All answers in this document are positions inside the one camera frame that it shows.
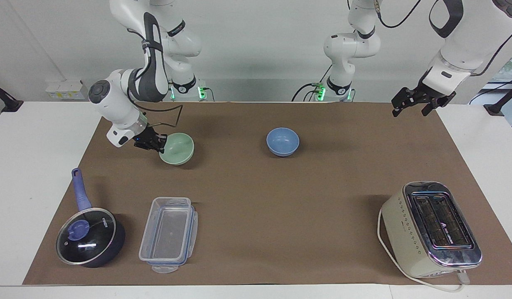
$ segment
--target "blue bowl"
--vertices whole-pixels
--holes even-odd
[[[298,135],[286,127],[277,127],[267,134],[267,146],[271,153],[287,157],[294,153],[300,144]]]

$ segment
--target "wall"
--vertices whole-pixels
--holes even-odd
[[[377,30],[376,57],[354,59],[357,101],[388,102],[415,87],[443,40],[423,0],[404,25]],[[386,23],[400,21],[415,0],[383,3]],[[218,100],[290,100],[303,83],[318,81],[330,61],[330,34],[351,32],[345,0],[178,0],[188,28],[203,40],[195,72]],[[471,13],[475,7],[465,12]],[[49,100],[46,81],[83,79],[89,86],[118,68],[143,66],[140,41],[113,19],[107,0],[0,0],[0,86],[22,100]],[[467,103],[509,57],[512,41],[484,76],[458,88]]]

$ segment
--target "black cable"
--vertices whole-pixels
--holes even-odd
[[[374,0],[376,3],[374,4],[374,6],[378,5],[378,1],[377,0]],[[413,11],[415,10],[415,8],[417,8],[417,6],[419,5],[419,3],[421,2],[422,0],[418,0],[415,5],[413,6],[413,8],[408,12],[408,15],[406,15],[406,17],[400,21],[400,23],[396,24],[396,25],[387,25],[383,20],[382,20],[382,13],[377,10],[377,14],[378,14],[378,19],[380,19],[380,23],[382,23],[383,26],[387,27],[387,28],[390,28],[390,29],[393,29],[393,28],[396,28],[402,24],[404,24],[404,22],[406,22],[406,20],[408,19],[408,17],[413,13]]]
[[[330,72],[330,68],[332,68],[332,65],[330,64],[330,66],[328,67],[328,70],[326,70],[326,72],[324,73],[324,75],[321,77],[321,79],[319,80],[319,83],[322,82],[322,80],[324,79],[324,77],[326,76],[326,74],[328,74],[328,72]],[[308,102],[311,102],[311,98],[313,98],[313,95],[315,94],[315,91],[317,90],[317,87],[315,87],[313,89],[313,93],[311,94],[310,96],[310,99],[308,100]]]
[[[130,32],[130,33],[133,33],[133,34],[137,34],[138,36],[140,36],[140,38],[142,38],[142,41],[145,41],[145,38],[144,38],[141,34],[139,34],[138,32],[135,32],[134,30],[131,30],[131,29],[128,29],[128,28],[127,28],[127,31],[128,31],[128,32]],[[138,79],[140,79],[140,78],[143,76],[143,74],[145,74],[145,73],[147,72],[147,70],[149,70],[149,67],[151,66],[151,63],[152,63],[152,61],[151,61],[151,60],[152,60],[152,59],[151,59],[151,57],[149,56],[149,57],[148,57],[148,60],[147,60],[147,65],[144,67],[143,72],[141,72],[138,76],[136,76],[136,74],[137,74],[137,73],[138,73],[138,71],[139,71],[139,70],[138,70],[138,71],[134,74],[134,78],[132,79],[132,84],[135,84],[135,83],[136,83],[136,81],[138,81]],[[145,110],[145,111],[150,111],[150,112],[168,112],[168,111],[173,111],[173,110],[176,110],[176,109],[180,108],[180,110],[178,110],[177,121],[176,121],[176,123],[175,123],[174,125],[171,125],[171,124],[169,124],[169,123],[157,123],[157,124],[155,124],[155,125],[168,125],[169,127],[176,127],[176,126],[178,125],[178,120],[180,119],[180,114],[182,114],[182,108],[184,107],[183,105],[178,105],[178,106],[173,107],[173,108],[168,108],[168,109],[159,109],[159,110],[156,110],[156,109],[149,109],[149,108],[142,107],[142,106],[140,106],[140,105],[136,104],[136,102],[134,102],[134,101],[132,100],[131,95],[130,95],[130,88],[129,88],[128,86],[127,86],[127,98],[128,98],[128,100],[130,100],[130,102],[131,102],[134,106],[136,106],[137,108],[139,108],[139,109],[141,109],[141,110]]]
[[[355,95],[356,95],[356,92],[357,92],[357,91],[353,88],[353,89],[350,91],[350,93],[352,93],[353,91],[354,91],[354,95],[353,95],[353,96],[350,96],[350,98],[351,98],[351,99],[352,99],[352,101],[354,102],[354,98],[355,98]]]
[[[308,92],[306,93],[306,95],[304,96],[304,99],[302,100],[302,102],[305,102],[305,101],[306,101],[306,98],[308,97],[308,95],[309,95],[310,93],[315,93],[315,91],[308,91]]]
[[[490,66],[490,64],[494,61],[494,59],[496,58],[496,56],[498,55],[498,53],[502,50],[503,46],[505,46],[505,44],[507,44],[507,42],[511,39],[512,37],[512,34],[507,38],[507,40],[505,40],[505,42],[503,42],[503,44],[498,48],[498,50],[496,50],[496,52],[494,53],[494,55],[492,55],[492,58],[490,58],[487,66],[482,70],[481,73],[474,73],[474,74],[471,74],[471,76],[481,76],[482,74],[484,74],[485,72],[487,72],[488,70],[488,67]]]
[[[298,91],[296,91],[296,93],[295,93],[295,95],[293,96],[293,98],[291,99],[291,102],[294,102],[294,101],[295,101],[296,96],[298,95],[298,93],[300,93],[300,91],[301,91],[302,89],[305,89],[306,87],[308,87],[308,86],[312,86],[312,85],[313,85],[312,83],[308,83],[308,84],[303,85],[301,88],[299,88],[299,89],[298,89]]]
[[[474,100],[476,100],[476,98],[477,98],[478,96],[480,96],[480,95],[484,95],[484,94],[486,94],[486,93],[490,93],[491,91],[495,91],[495,90],[497,90],[497,89],[499,89],[499,88],[501,88],[501,87],[504,87],[504,86],[505,86],[505,85],[507,85],[507,84],[511,84],[511,83],[512,83],[512,80],[511,80],[511,81],[509,81],[509,82],[507,82],[507,83],[503,83],[503,84],[501,84],[500,86],[498,86],[498,87],[495,87],[495,88],[491,89],[490,91],[484,91],[484,92],[480,93],[479,95],[475,96],[474,98],[472,98],[472,100],[470,100],[470,102],[468,102],[468,104],[469,104],[469,105],[470,105],[470,104],[472,104],[472,102],[473,102]]]
[[[212,100],[214,102],[216,101],[216,97],[214,97],[214,91],[210,87],[204,87],[202,90],[203,91],[210,91],[212,93]]]

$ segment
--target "plastic container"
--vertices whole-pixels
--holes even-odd
[[[299,144],[300,139],[298,135],[295,131],[287,127],[277,127],[267,134],[267,146],[269,150],[279,157],[292,155]]]
[[[197,212],[185,197],[153,200],[142,244],[140,260],[154,272],[171,273],[191,257],[197,238]]]
[[[182,165],[193,156],[195,144],[188,134],[174,133],[167,136],[164,152],[159,153],[165,163],[171,165]]]

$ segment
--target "toaster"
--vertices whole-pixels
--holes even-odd
[[[482,252],[448,188],[439,182],[406,184],[382,206],[398,265],[414,278],[478,267]]]

